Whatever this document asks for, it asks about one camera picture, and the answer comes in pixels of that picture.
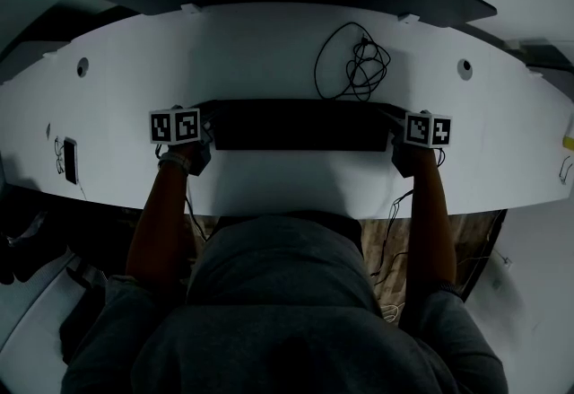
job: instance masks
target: white table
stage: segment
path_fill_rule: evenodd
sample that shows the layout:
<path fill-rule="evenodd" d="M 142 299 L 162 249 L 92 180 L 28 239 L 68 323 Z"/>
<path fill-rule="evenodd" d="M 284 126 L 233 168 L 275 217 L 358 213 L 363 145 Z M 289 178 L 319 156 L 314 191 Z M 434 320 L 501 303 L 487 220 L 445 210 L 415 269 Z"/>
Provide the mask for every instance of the white table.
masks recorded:
<path fill-rule="evenodd" d="M 78 143 L 90 201 L 143 207 L 156 173 L 148 112 L 212 99 L 316 99 L 313 65 L 325 39 L 356 21 L 393 60 L 372 101 L 454 118 L 440 168 L 448 211 L 526 206 L 569 195 L 558 179 L 572 103 L 514 57 L 452 29 L 404 25 L 395 16 L 313 4 L 215 6 L 200 14 L 136 16 L 75 39 L 0 87 L 0 153 L 6 180 L 82 199 L 58 175 L 54 137 Z M 344 83 L 360 33 L 324 54 L 320 82 Z M 90 69 L 76 74 L 81 57 Z M 465 82 L 457 62 L 468 59 Z M 47 139 L 46 128 L 51 125 Z M 387 153 L 220 152 L 190 179 L 199 215 L 317 209 L 386 218 L 412 187 Z M 409 216 L 402 204 L 399 216 Z"/>

